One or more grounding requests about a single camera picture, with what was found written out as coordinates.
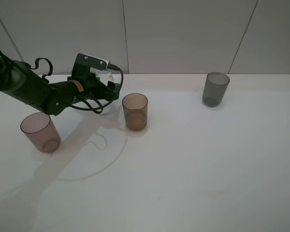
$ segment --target table surface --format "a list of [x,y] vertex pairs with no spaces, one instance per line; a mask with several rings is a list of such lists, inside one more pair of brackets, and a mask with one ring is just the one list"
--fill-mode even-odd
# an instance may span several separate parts
[[[230,75],[216,108],[205,77],[125,75],[103,115],[52,117],[52,156],[19,129],[36,110],[0,93],[0,232],[290,232],[290,75]],[[139,133],[131,92],[149,99]]]

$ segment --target cup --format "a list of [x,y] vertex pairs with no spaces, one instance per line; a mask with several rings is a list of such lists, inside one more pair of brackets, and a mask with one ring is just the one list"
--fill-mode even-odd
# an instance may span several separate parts
[[206,77],[202,100],[208,107],[218,106],[230,82],[226,74],[211,72]]
[[133,131],[141,131],[147,125],[148,99],[143,94],[131,93],[122,100],[126,126]]
[[20,124],[20,129],[41,152],[52,153],[61,143],[52,119],[44,113],[29,115]]

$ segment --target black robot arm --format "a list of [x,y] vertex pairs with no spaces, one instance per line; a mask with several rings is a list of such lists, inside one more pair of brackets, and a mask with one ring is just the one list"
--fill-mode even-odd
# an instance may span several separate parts
[[[0,51],[0,91],[48,115],[58,115],[66,107],[100,114],[104,107],[118,99],[123,84],[123,72],[109,61],[78,54],[68,80],[49,84],[45,77],[52,74],[53,67],[48,59],[45,59],[50,65],[48,74],[41,78],[32,71],[39,67],[41,59],[45,58],[36,59],[36,67],[32,68],[25,62],[9,59]],[[120,84],[110,81],[107,85],[103,84],[90,72],[90,68],[120,72]],[[86,101],[88,99],[94,100],[98,107],[93,108]],[[102,105],[99,102],[102,99],[108,103]],[[88,108],[73,105],[78,102],[84,102]]]

